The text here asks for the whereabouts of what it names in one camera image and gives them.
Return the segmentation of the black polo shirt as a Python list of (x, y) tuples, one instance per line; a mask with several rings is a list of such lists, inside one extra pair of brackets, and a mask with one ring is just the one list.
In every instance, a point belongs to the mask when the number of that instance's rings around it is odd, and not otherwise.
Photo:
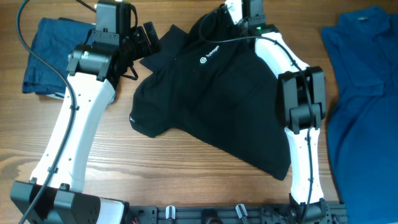
[(290, 152), (275, 110), (277, 79), (238, 34), (224, 6), (203, 16), (176, 56), (137, 87), (130, 123), (151, 138), (181, 129), (283, 180)]

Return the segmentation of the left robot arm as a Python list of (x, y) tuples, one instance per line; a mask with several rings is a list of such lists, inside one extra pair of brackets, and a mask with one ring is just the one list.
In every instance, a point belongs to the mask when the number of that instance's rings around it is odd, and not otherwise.
[(83, 193), (88, 155), (99, 121), (134, 62), (159, 51), (151, 22), (137, 23), (134, 5), (99, 1), (83, 44), (68, 55), (66, 91), (47, 148), (11, 200), (29, 223), (134, 223), (129, 204)]

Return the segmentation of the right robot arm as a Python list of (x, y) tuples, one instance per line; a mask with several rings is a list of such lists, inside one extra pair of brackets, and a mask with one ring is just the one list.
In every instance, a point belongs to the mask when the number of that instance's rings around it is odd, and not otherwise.
[(256, 54), (277, 76), (277, 109), (289, 142), (292, 186), (289, 223), (330, 220), (318, 168), (318, 137), (326, 115), (325, 75), (320, 67), (301, 61), (279, 30), (267, 24), (263, 2), (242, 1), (232, 14), (246, 36), (254, 38)]

